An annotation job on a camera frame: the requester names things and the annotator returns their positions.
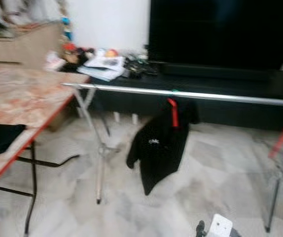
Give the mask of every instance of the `red strap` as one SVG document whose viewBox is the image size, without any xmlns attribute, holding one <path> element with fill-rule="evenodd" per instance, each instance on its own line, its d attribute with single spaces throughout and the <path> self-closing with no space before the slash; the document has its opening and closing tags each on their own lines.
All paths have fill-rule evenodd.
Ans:
<svg viewBox="0 0 283 237">
<path fill-rule="evenodd" d="M 168 98 L 168 102 L 172 105 L 172 126 L 179 127 L 179 120 L 177 117 L 177 103 L 171 98 Z"/>
</svg>

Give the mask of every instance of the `white logo print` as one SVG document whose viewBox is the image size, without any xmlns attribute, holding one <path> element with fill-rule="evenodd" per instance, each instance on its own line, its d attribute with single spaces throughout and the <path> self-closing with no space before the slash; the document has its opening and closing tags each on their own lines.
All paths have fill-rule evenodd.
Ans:
<svg viewBox="0 0 283 237">
<path fill-rule="evenodd" d="M 149 144 L 159 144 L 159 140 L 158 139 L 150 139 Z"/>
</svg>

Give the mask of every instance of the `white wall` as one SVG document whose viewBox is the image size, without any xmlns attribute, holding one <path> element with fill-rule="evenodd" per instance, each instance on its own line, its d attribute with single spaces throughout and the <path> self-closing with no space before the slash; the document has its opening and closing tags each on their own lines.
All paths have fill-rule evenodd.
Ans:
<svg viewBox="0 0 283 237">
<path fill-rule="evenodd" d="M 60 19 L 59 5 L 56 0 L 35 0 L 30 12 L 32 19 L 38 21 Z"/>
<path fill-rule="evenodd" d="M 140 50 L 148 43 L 150 0 L 68 0 L 74 41 L 83 47 Z"/>
</svg>

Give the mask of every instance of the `marble floor tile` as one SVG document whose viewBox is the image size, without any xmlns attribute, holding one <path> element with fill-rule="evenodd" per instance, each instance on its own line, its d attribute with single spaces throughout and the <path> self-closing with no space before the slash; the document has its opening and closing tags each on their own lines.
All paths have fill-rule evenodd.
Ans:
<svg viewBox="0 0 283 237">
<path fill-rule="evenodd" d="M 204 220 L 219 213 L 232 220 L 243 237 L 283 236 L 283 183 L 272 232 L 263 215 L 270 198 L 273 162 L 268 147 L 278 133 L 216 124 L 193 125 L 178 172 L 143 194 L 139 164 L 125 160 L 135 133 L 149 120 L 133 125 L 130 116 L 106 116 L 111 136 L 97 116 L 102 139 L 119 152 L 105 159 L 103 201 L 96 205 L 98 142 L 93 129 L 76 119 L 59 131 L 44 131 L 36 140 L 38 159 L 61 162 L 60 168 L 37 167 L 39 193 L 31 219 L 31 237 L 190 237 Z M 31 188 L 30 166 L 16 162 L 0 186 Z M 0 237 L 21 237 L 30 199 L 0 192 Z"/>
</svg>

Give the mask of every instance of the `black tv screen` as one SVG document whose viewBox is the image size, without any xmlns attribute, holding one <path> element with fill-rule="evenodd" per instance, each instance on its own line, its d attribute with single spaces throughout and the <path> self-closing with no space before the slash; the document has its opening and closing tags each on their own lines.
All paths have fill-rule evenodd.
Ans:
<svg viewBox="0 0 283 237">
<path fill-rule="evenodd" d="M 150 61 L 280 69 L 283 1 L 152 0 Z"/>
</svg>

